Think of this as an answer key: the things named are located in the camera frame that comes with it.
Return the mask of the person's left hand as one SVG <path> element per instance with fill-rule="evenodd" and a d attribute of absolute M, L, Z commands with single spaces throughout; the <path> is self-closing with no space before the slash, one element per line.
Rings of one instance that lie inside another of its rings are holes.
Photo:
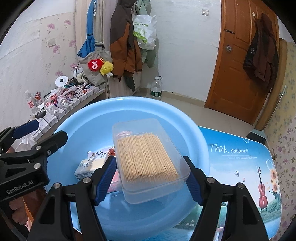
<path fill-rule="evenodd" d="M 14 222 L 26 226 L 29 230 L 31 228 L 30 221 L 25 209 L 25 203 L 22 197 L 19 197 L 15 200 L 9 202 L 9 207 L 13 211 L 11 215 Z"/>

